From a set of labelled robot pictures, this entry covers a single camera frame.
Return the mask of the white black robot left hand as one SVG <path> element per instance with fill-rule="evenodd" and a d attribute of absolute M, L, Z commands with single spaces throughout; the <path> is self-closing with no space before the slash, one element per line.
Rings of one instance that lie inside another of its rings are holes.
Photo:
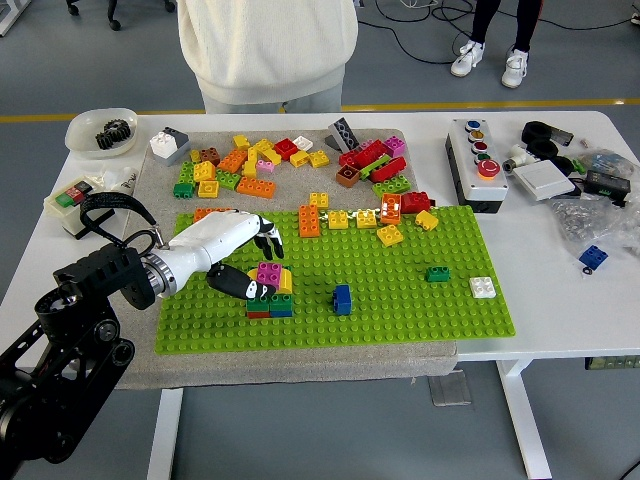
<path fill-rule="evenodd" d="M 222 261 L 254 240 L 266 259 L 284 257 L 281 236 L 271 221 L 239 210 L 212 212 L 176 235 L 163 249 L 145 257 L 149 277 L 158 284 L 155 293 L 168 298 L 195 272 L 204 272 L 208 285 L 243 300 L 273 296 L 277 288 L 261 284 Z"/>

